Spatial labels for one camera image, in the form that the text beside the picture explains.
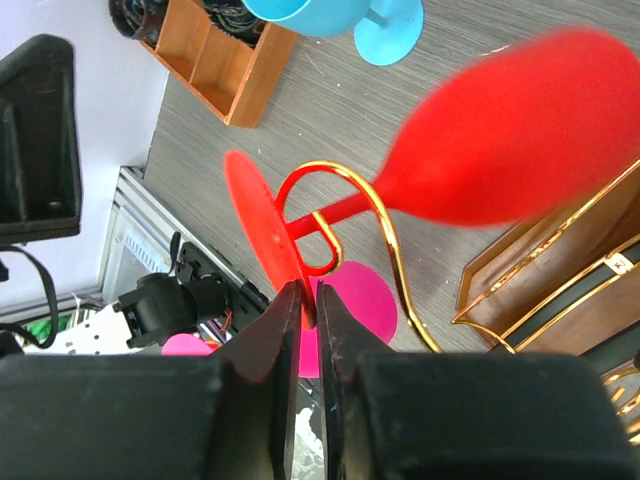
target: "wooden organizer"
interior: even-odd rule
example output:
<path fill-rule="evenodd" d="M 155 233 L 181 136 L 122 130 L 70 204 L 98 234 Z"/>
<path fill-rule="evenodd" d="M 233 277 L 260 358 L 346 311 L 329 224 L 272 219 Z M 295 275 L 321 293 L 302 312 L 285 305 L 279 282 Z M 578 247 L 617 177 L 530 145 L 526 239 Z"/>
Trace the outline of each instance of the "wooden organizer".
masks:
<path fill-rule="evenodd" d="M 173 75 L 226 125 L 255 127 L 297 34 L 267 23 L 253 49 L 220 31 L 195 0 L 170 0 L 154 49 Z"/>
<path fill-rule="evenodd" d="M 489 289 L 589 198 L 505 233 L 463 270 L 457 311 Z M 584 268 L 640 233 L 640 168 L 622 180 L 531 264 L 482 300 L 466 317 L 502 334 Z M 594 295 L 525 351 L 579 355 L 640 319 L 640 268 Z M 488 345 L 495 340 L 481 334 Z"/>

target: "gold wire holder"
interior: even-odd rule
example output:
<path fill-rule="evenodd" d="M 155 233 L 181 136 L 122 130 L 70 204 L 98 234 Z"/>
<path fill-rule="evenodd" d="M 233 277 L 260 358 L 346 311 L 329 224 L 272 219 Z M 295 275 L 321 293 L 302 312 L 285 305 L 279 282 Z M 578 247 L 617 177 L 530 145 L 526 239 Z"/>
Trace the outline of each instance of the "gold wire holder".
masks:
<path fill-rule="evenodd" d="M 595 196 L 593 196 L 591 199 L 589 199 L 589 201 L 587 201 L 584 205 L 582 205 L 582 207 L 580 207 L 573 215 L 571 215 L 564 222 L 562 222 L 552 234 L 547 236 L 547 238 L 545 238 L 541 243 L 539 243 L 538 246 L 536 246 L 533 250 L 531 250 L 526 256 L 521 258 L 513 267 L 511 267 L 504 275 L 502 275 L 496 282 L 494 282 L 493 285 L 491 285 L 491 287 L 489 287 L 483 293 L 481 293 L 476 298 L 474 298 L 470 303 L 468 303 L 462 310 L 460 310 L 460 312 L 458 312 L 455 315 L 455 317 L 453 317 L 453 319 L 451 320 L 451 323 L 453 323 L 453 324 L 463 324 L 463 325 L 468 325 L 468 326 L 475 327 L 478 330 L 481 330 L 484 333 L 489 334 L 491 337 L 493 337 L 494 340 L 498 341 L 498 343 L 504 345 L 503 342 L 506 342 L 506 337 L 508 337 L 517 328 L 519 328 L 524 322 L 526 322 L 532 315 L 534 315 L 537 311 L 539 311 L 540 308 L 542 308 L 542 306 L 544 306 L 544 304 L 546 304 L 547 299 L 549 299 L 553 295 L 560 294 L 564 289 L 568 288 L 571 284 L 568 282 L 567 284 L 565 284 L 562 287 L 560 287 L 560 289 L 556 290 L 556 292 L 554 292 L 550 297 L 547 297 L 547 299 L 543 300 L 543 302 L 541 304 L 539 304 L 538 306 L 536 306 L 534 308 L 534 310 L 529 312 L 525 317 L 521 318 L 518 322 L 516 322 L 514 325 L 509 327 L 509 329 L 507 329 L 502 334 L 498 334 L 498 333 L 494 332 L 493 330 L 491 330 L 491 329 L 489 329 L 487 327 L 484 327 L 483 325 L 480 325 L 479 323 L 474 322 L 473 320 L 470 320 L 469 318 L 466 317 L 466 315 L 473 308 L 475 308 L 480 302 L 482 302 L 483 300 L 489 298 L 491 295 L 493 295 L 498 290 L 500 290 L 505 284 L 507 284 L 511 279 L 513 279 L 513 277 L 515 277 L 523 268 L 525 268 L 527 265 L 530 265 L 531 263 L 533 263 L 533 261 L 536 258 L 538 258 L 551 245 L 553 245 L 556 241 L 558 241 L 560 239 L 560 237 L 562 237 L 562 235 L 566 232 L 566 230 L 571 225 L 573 225 L 580 217 L 582 217 L 586 212 L 588 212 L 605 195 L 607 195 L 611 190 L 613 190 L 622 181 L 624 181 L 629 175 L 631 175 L 636 170 L 636 168 L 638 168 L 639 166 L 640 166 L 640 159 L 636 160 L 621 175 L 619 175 L 612 182 L 607 184 Z M 570 280 L 570 282 L 572 282 L 572 281 L 575 282 L 577 280 L 578 279 L 576 279 L 574 277 L 574 279 Z M 525 339 L 523 342 L 518 344 L 515 347 L 515 351 L 519 352 L 522 349 L 524 349 L 531 342 L 533 342 L 536 338 L 538 338 L 540 335 L 542 335 L 542 333 L 544 333 L 552 325 L 547 326 L 547 328 L 545 328 L 545 330 L 542 330 L 542 331 L 540 331 L 540 329 L 538 329 L 536 332 L 531 334 L 527 339 Z"/>
<path fill-rule="evenodd" d="M 384 203 L 382 202 L 382 199 L 375 191 L 373 186 L 371 186 L 364 178 L 362 178 L 350 168 L 337 162 L 332 162 L 329 160 L 314 160 L 304 163 L 293 170 L 293 172 L 291 172 L 289 176 L 284 180 L 275 200 L 276 208 L 278 208 L 284 214 L 284 207 L 287 201 L 287 197 L 289 196 L 289 193 L 291 192 L 293 186 L 302 177 L 314 172 L 331 173 L 344 178 L 347 182 L 356 187 L 358 191 L 368 200 L 369 205 L 371 206 L 371 209 L 373 210 L 373 213 L 378 220 L 380 230 L 382 231 L 382 236 L 387 246 L 387 252 L 389 253 L 389 260 L 391 262 L 391 269 L 393 270 L 393 278 L 396 284 L 396 290 L 398 292 L 402 310 L 409 320 L 409 326 L 414 330 L 414 332 L 418 335 L 418 338 L 420 338 L 420 340 L 429 350 L 435 353 L 442 352 L 442 348 L 440 347 L 438 342 L 436 342 L 436 340 L 431 336 L 427 328 L 420 320 L 420 317 L 416 313 L 415 307 L 413 305 L 413 299 L 411 297 L 411 292 L 409 290 L 409 283 L 407 281 L 407 274 L 404 268 L 404 261 L 400 252 L 398 235 L 396 234 L 396 230 L 393 226 L 393 222 L 391 221 L 391 217 L 389 216 L 389 212 L 387 211 Z M 320 233 L 329 244 L 329 248 L 332 252 L 332 260 L 324 267 L 318 268 L 307 266 L 307 268 L 318 268 L 316 270 L 317 272 L 321 272 L 323 275 L 326 275 L 335 271 L 342 263 L 342 245 L 340 244 L 338 238 L 331 230 L 328 222 L 322 216 L 322 214 L 316 210 L 312 212 L 312 215 L 316 222 L 316 225 L 318 226 L 318 229 L 320 230 Z M 515 353 L 515 350 L 513 349 L 513 347 L 511 347 L 511 345 L 509 345 L 499 335 L 496 335 L 486 327 L 482 325 L 476 325 L 471 322 L 459 323 L 461 325 L 469 325 L 470 327 L 476 328 L 491 335 L 496 339 L 496 341 L 501 343 L 508 352 Z"/>
<path fill-rule="evenodd" d="M 622 366 L 619 367 L 617 369 L 615 369 L 613 372 L 609 373 L 605 378 L 604 378 L 604 384 L 606 385 L 611 385 L 613 382 L 616 382 L 618 380 L 620 380 L 621 378 L 624 377 L 628 377 L 629 375 L 637 375 L 638 373 L 640 373 L 640 371 L 638 371 L 638 369 L 632 365 L 630 366 Z M 622 395 L 624 394 L 625 389 L 622 387 L 617 387 L 614 392 L 611 395 L 611 401 L 612 402 L 617 402 L 618 400 L 620 400 L 620 398 L 622 398 Z M 622 405 L 620 408 L 618 408 L 617 410 L 617 414 L 619 416 L 623 416 L 623 415 L 628 415 L 629 413 L 631 413 L 631 411 L 633 411 L 636 407 L 638 407 L 638 405 L 640 405 L 640 388 L 636 391 L 636 393 L 633 394 L 633 396 L 631 397 L 631 399 L 629 399 L 624 405 Z M 633 433 L 638 433 L 640 432 L 640 419 L 636 422 L 632 422 L 628 427 L 627 427 L 628 431 L 629 430 L 633 430 L 633 431 L 629 431 L 630 434 Z M 640 443 L 640 434 L 637 435 L 638 437 L 638 443 Z"/>
<path fill-rule="evenodd" d="M 640 446 L 640 418 L 636 418 L 627 425 L 627 433 L 629 434 L 629 443 L 634 447 Z"/>

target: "white wall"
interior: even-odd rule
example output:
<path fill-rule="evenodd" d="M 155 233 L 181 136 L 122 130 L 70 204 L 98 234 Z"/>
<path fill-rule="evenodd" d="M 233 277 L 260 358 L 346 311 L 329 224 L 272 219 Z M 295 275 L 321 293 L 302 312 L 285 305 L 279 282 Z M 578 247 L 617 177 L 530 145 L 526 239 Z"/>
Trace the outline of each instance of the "white wall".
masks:
<path fill-rule="evenodd" d="M 49 269 L 60 294 L 97 282 L 119 167 L 144 165 L 167 72 L 137 42 L 119 35 L 107 0 L 0 0 L 0 58 L 38 33 L 67 38 L 76 56 L 82 231 L 27 247 Z M 15 254 L 1 258 L 10 280 L 0 284 L 0 310 L 44 299 L 30 264 Z"/>

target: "pink object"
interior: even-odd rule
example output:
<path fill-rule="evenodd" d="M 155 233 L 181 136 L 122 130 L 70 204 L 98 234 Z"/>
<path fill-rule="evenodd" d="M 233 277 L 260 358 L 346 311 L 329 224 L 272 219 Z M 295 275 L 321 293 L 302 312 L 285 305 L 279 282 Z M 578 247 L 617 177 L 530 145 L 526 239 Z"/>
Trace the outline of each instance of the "pink object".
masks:
<path fill-rule="evenodd" d="M 205 357 L 213 353 L 213 348 L 199 338 L 188 333 L 179 333 L 171 337 L 162 347 L 165 356 L 196 356 Z"/>
<path fill-rule="evenodd" d="M 344 262 L 335 273 L 318 279 L 312 277 L 315 297 L 318 281 L 333 286 L 342 301 L 360 323 L 385 343 L 389 343 L 398 326 L 398 310 L 391 289 L 372 268 L 358 262 Z M 302 329 L 298 373 L 303 378 L 318 378 L 318 329 Z"/>

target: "blue cup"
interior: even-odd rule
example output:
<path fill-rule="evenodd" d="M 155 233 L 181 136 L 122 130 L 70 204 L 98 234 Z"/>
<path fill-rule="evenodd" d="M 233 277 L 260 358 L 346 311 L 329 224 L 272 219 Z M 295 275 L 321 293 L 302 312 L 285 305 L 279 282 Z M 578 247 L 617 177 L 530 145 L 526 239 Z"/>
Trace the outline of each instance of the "blue cup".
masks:
<path fill-rule="evenodd" d="M 365 16 L 371 0 L 243 0 L 256 17 L 312 37 L 348 32 Z"/>
<path fill-rule="evenodd" d="M 312 37 L 354 29 L 358 53 L 373 65 L 391 65 L 418 43 L 422 0 L 242 0 L 256 17 Z"/>

